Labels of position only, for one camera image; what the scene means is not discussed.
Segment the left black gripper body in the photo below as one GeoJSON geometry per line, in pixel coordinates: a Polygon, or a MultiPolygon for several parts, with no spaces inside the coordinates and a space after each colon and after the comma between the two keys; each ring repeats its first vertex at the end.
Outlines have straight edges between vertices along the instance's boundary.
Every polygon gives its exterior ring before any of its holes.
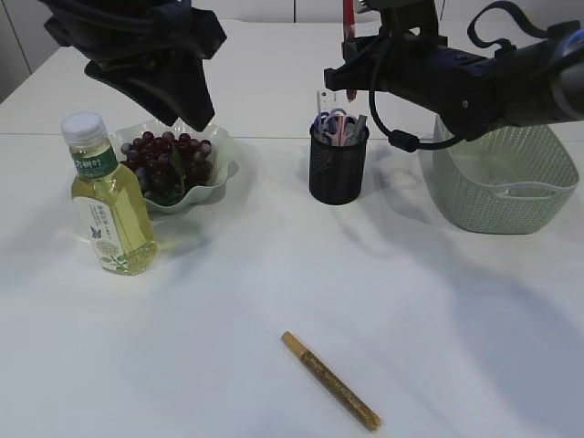
{"type": "Polygon", "coordinates": [[[92,78],[187,78],[226,41],[216,14],[190,1],[46,1],[47,32],[89,62],[92,78]]]}

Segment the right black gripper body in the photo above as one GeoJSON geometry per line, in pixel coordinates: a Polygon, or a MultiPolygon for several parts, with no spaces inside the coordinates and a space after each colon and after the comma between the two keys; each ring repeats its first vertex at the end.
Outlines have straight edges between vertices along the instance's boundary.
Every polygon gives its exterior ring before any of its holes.
{"type": "Polygon", "coordinates": [[[492,112],[502,89],[497,62],[502,52],[488,58],[412,36],[357,39],[360,49],[338,68],[324,70],[327,89],[369,93],[370,115],[389,141],[417,141],[402,130],[388,129],[379,116],[375,94],[387,92],[440,116],[458,140],[473,140],[505,127],[503,111],[492,112]]]}

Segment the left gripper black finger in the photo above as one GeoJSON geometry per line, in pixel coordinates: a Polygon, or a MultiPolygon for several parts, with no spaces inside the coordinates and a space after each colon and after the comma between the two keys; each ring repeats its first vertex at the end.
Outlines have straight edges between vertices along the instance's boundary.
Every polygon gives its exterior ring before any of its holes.
{"type": "Polygon", "coordinates": [[[167,126],[177,120],[201,131],[214,118],[203,62],[184,50],[163,50],[123,68],[91,61],[85,74],[116,89],[167,126]]]}

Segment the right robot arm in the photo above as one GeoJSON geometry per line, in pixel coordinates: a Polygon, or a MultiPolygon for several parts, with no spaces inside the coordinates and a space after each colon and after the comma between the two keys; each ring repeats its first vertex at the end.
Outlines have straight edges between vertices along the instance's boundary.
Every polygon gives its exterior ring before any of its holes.
{"type": "Polygon", "coordinates": [[[327,89],[390,93],[438,115],[452,138],[422,143],[378,125],[404,151],[445,149],[504,127],[583,118],[583,32],[574,23],[560,35],[492,58],[448,47],[443,36],[398,34],[382,28],[356,40],[357,52],[324,72],[327,89]]]}

